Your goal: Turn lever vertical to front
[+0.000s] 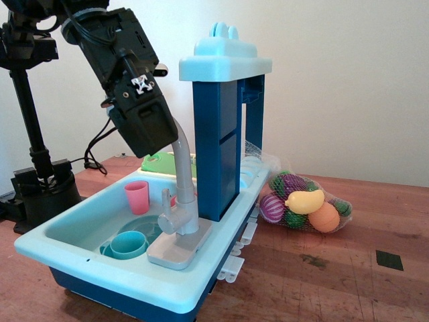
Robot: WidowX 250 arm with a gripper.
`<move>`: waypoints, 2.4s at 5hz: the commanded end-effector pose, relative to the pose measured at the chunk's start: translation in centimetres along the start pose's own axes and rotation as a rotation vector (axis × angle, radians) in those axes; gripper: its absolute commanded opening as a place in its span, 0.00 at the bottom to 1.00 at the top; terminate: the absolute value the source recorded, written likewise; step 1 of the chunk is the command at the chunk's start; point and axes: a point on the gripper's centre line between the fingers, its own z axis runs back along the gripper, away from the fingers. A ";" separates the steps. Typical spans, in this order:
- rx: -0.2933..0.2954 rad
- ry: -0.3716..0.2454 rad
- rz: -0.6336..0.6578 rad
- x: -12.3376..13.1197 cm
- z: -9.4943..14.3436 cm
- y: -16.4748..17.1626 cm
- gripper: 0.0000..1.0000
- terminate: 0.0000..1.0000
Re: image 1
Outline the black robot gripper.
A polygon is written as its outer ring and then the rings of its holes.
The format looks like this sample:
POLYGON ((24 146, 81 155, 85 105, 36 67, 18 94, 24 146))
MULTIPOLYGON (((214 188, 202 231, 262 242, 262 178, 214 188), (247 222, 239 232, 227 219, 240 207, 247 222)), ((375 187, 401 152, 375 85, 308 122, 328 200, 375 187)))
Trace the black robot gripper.
POLYGON ((155 154, 178 139, 174 118, 155 80, 166 73, 142 68, 133 76, 123 67, 114 67, 101 74, 107 115, 138 158, 155 154))

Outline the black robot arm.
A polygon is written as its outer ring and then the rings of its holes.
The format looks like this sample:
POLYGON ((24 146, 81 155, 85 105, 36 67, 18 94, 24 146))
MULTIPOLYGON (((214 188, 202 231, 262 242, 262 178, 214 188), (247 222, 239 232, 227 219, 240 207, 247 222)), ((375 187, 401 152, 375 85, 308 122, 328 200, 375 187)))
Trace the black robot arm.
POLYGON ((154 72, 158 57, 130 9, 108 1, 41 1, 58 18, 69 44, 79 46, 105 91, 107 114, 141 158, 175 142, 178 130, 154 72))

